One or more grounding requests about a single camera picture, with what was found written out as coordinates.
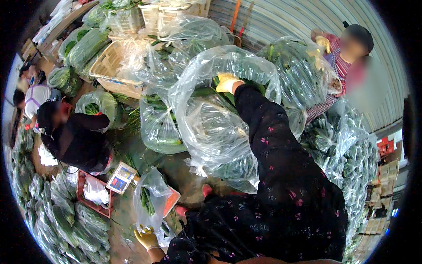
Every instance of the glove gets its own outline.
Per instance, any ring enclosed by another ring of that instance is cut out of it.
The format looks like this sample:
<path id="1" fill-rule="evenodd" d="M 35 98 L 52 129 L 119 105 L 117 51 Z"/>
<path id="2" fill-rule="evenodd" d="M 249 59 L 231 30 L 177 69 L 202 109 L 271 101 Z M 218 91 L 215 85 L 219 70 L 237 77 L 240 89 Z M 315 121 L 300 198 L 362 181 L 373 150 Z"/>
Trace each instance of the glove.
<path id="1" fill-rule="evenodd" d="M 135 233 L 135 237 L 139 241 L 139 243 L 141 243 L 146 250 L 159 248 L 160 246 L 158 245 L 157 236 L 155 236 L 154 234 L 154 228 L 152 228 L 152 226 L 149 228 L 143 228 L 142 225 L 140 225 L 140 228 L 141 233 L 139 233 L 136 229 L 133 230 L 133 232 Z"/>
<path id="2" fill-rule="evenodd" d="M 325 50 L 327 51 L 327 53 L 331 53 L 330 41 L 327 38 L 324 38 L 323 36 L 316 36 L 315 41 L 318 45 L 325 47 Z"/>
<path id="3" fill-rule="evenodd" d="M 217 93 L 231 93 L 233 94 L 233 84 L 236 82 L 242 82 L 245 84 L 244 81 L 239 80 L 238 77 L 234 76 L 231 73 L 219 73 L 218 79 L 220 83 L 217 85 Z"/>

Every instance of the red crate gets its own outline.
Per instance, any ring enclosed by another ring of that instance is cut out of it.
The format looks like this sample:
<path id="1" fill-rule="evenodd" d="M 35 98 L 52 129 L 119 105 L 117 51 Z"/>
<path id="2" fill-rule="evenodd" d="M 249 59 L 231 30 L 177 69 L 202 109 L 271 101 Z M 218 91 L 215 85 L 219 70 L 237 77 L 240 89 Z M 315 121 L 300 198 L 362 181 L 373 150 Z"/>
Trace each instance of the red crate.
<path id="1" fill-rule="evenodd" d="M 96 181 L 98 181 L 99 183 L 101 183 L 102 185 L 104 185 L 104 187 L 107 185 L 106 182 L 102 182 L 99 179 L 91 176 L 90 174 L 79 170 L 78 173 L 78 186 L 76 189 L 76 197 L 78 199 L 78 201 L 80 201 L 81 203 L 87 205 L 89 208 L 99 212 L 100 214 L 102 214 L 103 216 L 106 216 L 108 218 L 110 218 L 111 216 L 111 211 L 113 211 L 113 200 L 114 200 L 114 192 L 109 190 L 108 188 L 105 188 L 108 191 L 108 195 L 109 195 L 109 202 L 108 202 L 108 208 L 105 209 L 100 205 L 96 205 L 94 204 L 92 201 L 86 200 L 82 194 L 84 193 L 84 188 L 85 188 L 85 182 L 86 182 L 86 177 L 91 177 L 94 178 Z"/>

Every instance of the foot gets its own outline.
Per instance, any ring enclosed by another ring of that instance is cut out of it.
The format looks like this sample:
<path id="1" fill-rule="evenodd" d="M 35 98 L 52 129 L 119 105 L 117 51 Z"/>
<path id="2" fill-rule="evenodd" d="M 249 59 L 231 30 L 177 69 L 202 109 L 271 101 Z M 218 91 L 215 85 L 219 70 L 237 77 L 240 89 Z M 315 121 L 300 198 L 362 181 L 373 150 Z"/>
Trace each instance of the foot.
<path id="1" fill-rule="evenodd" d="M 212 188 L 209 184 L 204 184 L 202 186 L 202 194 L 204 195 L 204 197 L 207 197 L 209 194 L 212 194 Z"/>
<path id="2" fill-rule="evenodd" d="M 176 213 L 178 215 L 181 215 L 181 216 L 185 216 L 186 215 L 186 212 L 188 211 L 185 207 L 183 207 L 181 205 L 176 205 L 174 207 L 174 210 L 176 211 Z"/>

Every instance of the hair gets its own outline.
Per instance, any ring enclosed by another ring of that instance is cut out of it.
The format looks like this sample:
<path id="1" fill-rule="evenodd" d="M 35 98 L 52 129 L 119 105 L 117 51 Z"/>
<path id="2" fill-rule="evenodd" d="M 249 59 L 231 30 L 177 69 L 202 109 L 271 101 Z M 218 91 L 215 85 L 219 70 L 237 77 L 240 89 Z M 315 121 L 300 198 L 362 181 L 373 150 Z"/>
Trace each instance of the hair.
<path id="1" fill-rule="evenodd" d="M 346 31 L 357 41 L 368 47 L 368 52 L 366 54 L 366 56 L 368 56 L 373 49 L 373 39 L 371 33 L 369 33 L 366 28 L 357 24 L 347 26 Z"/>
<path id="2" fill-rule="evenodd" d="M 19 90 L 15 90 L 13 94 L 13 105 L 18 107 L 23 100 L 25 100 L 25 94 Z"/>
<path id="3" fill-rule="evenodd" d="M 41 140 L 55 158 L 59 156 L 59 148 L 52 137 L 54 130 L 52 118 L 53 114 L 57 112 L 57 103 L 48 100 L 40 106 L 37 112 L 38 129 L 43 130 Z"/>
<path id="4" fill-rule="evenodd" d="M 27 64 L 23 65 L 21 67 L 21 69 L 19 70 L 19 77 L 21 77 L 22 74 L 24 74 L 24 71 L 29 70 L 29 67 L 31 67 L 31 64 L 30 63 L 27 63 Z"/>

